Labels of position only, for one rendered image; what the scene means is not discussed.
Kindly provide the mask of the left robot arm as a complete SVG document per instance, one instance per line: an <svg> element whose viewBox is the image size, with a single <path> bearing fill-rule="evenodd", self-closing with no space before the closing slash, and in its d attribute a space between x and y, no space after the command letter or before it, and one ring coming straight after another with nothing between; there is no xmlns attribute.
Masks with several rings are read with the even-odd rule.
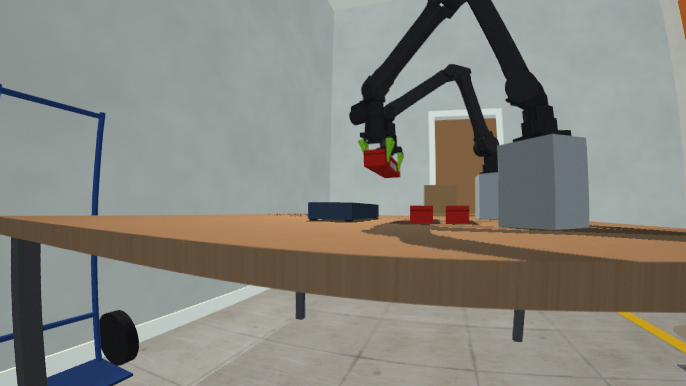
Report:
<svg viewBox="0 0 686 386"><path fill-rule="evenodd" d="M507 79L506 75L508 76L505 83L505 92L508 98L505 101L511 106L523 109L522 137L513 139L513 142L548 134L571 135L571 130L558 130L553 106L548 105L548 98L542 85L525 65L516 44L491 0L427 1L429 2L421 15L388 58L363 83L361 87L363 100L353 105L349 114L352 124L359 125L367 122L368 132L367 119L369 117L384 117L385 95L389 92L389 88L393 85L396 77L436 27L444 19L451 19L460 6L468 2L505 78ZM440 6L441 3L444 6Z"/></svg>

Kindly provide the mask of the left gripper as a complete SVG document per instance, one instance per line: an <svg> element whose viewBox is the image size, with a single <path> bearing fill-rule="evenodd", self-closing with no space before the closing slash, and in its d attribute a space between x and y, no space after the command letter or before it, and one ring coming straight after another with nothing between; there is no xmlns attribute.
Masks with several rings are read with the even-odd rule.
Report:
<svg viewBox="0 0 686 386"><path fill-rule="evenodd" d="M376 143L383 143L382 139L386 138L386 153L387 153L387 162L389 162L392 149L395 145L395 141L393 138L393 134L390 130L385 130L385 124L384 124L384 117L382 116L376 116L376 118L369 117L368 119L368 132L362 132L360 133L360 137L364 140L358 141L362 151L363 150L369 150L368 144L376 144ZM371 135L371 137L369 137ZM371 141L371 140L377 140L377 141ZM366 147L366 149L365 149ZM390 147L390 149L389 149ZM390 150L390 152L389 152Z"/></svg>

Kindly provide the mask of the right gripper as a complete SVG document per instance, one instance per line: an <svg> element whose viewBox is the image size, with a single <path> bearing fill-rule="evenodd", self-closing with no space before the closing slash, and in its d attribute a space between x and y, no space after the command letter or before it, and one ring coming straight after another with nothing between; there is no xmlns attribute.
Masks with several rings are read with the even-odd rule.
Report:
<svg viewBox="0 0 686 386"><path fill-rule="evenodd" d="M401 151L399 151L398 149L401 149ZM402 151L401 146L393 147L392 152L391 152L391 156L394 156L394 154L397 154L398 172L399 172L399 171L400 171L400 166L401 166L402 160L403 160L403 158L404 158L404 153L403 153L403 151ZM401 155L402 155L402 157L401 157ZM400 162L400 163L399 163L399 162Z"/></svg>

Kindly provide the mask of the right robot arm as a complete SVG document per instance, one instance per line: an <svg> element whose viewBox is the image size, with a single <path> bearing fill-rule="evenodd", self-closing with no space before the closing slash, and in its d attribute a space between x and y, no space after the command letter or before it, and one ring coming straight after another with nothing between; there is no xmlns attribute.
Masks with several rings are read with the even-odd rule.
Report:
<svg viewBox="0 0 686 386"><path fill-rule="evenodd" d="M386 118L387 122L393 122L397 116L397 113L403 112L418 100L425 97L439 86L442 86L446 81L456 81L473 128L474 153L479 157L484 156L485 163L483 165L483 172L480 174L498 172L498 158L496 151L499 141L493 136L492 131L489 131L486 126L477 96L472 85L470 76L472 73L471 69L455 64L449 65L444 70L439 71L434 76L430 77L428 80L424 81L422 84L418 85L400 98L397 98L396 100L387 104L384 107L384 118ZM451 79L451 77L453 77L453 79Z"/></svg>

